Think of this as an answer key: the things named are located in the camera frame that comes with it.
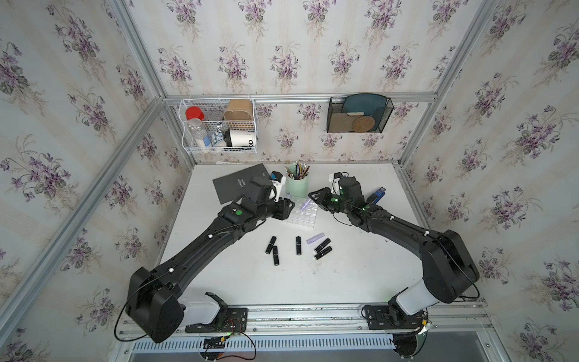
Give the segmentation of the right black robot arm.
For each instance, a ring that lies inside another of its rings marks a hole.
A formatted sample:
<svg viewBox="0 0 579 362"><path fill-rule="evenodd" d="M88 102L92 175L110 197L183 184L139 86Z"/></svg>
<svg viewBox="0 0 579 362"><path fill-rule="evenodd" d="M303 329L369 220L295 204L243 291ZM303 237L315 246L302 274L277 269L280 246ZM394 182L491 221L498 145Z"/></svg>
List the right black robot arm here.
<svg viewBox="0 0 579 362"><path fill-rule="evenodd" d="M422 228L366 203L363 197L347 198L328 187L308 197L322 210L345 214L352 226L393 241L420 259L422 279L388 302L386 315L392 321L401 324L437 303L452 303L476 287L479 272L458 233Z"/></svg>

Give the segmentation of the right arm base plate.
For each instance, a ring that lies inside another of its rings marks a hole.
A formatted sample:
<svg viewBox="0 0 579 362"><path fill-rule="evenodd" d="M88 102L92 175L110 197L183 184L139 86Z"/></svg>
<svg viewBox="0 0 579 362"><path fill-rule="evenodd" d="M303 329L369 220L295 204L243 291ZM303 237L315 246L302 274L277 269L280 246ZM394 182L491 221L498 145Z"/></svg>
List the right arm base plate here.
<svg viewBox="0 0 579 362"><path fill-rule="evenodd" d="M425 309L407 315L398 307L390 305L365 305L361 315L370 330L420 330L428 322Z"/></svg>

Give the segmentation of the clear acrylic lipstick organizer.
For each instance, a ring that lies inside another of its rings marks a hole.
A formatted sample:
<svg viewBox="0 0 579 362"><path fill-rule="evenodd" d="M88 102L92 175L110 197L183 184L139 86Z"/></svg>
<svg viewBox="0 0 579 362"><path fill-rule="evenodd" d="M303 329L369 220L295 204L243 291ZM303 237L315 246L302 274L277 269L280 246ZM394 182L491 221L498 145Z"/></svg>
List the clear acrylic lipstick organizer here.
<svg viewBox="0 0 579 362"><path fill-rule="evenodd" d="M287 223L313 229L315 227L316 216L318 213L318 206L311 201L310 205L305 211L300 211L301 206L308 198L292 197L291 200L295 202L295 208L291 215L286 220Z"/></svg>

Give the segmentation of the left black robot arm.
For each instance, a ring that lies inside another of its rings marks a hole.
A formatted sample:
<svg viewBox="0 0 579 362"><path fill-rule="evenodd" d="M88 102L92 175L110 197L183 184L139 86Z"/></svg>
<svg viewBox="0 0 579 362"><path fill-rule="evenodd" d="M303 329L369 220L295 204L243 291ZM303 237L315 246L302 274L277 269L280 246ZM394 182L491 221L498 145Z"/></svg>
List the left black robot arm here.
<svg viewBox="0 0 579 362"><path fill-rule="evenodd" d="M179 298L193 279L268 218L286 220L294 208L295 202L287 198L261 204L243 198L224 206L210 226L178 254L151 271L141 267L132 274L125 313L152 341L164 342L184 319Z"/></svg>

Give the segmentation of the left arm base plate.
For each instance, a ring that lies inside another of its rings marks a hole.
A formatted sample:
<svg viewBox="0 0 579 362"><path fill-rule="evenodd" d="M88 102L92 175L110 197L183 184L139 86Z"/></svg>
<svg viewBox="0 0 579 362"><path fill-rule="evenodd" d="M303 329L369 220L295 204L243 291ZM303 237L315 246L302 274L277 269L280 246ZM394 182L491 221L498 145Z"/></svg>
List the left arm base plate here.
<svg viewBox="0 0 579 362"><path fill-rule="evenodd" d="M247 329L248 308L228 308L218 312L209 324L192 324L185 327L187 333L233 333Z"/></svg>

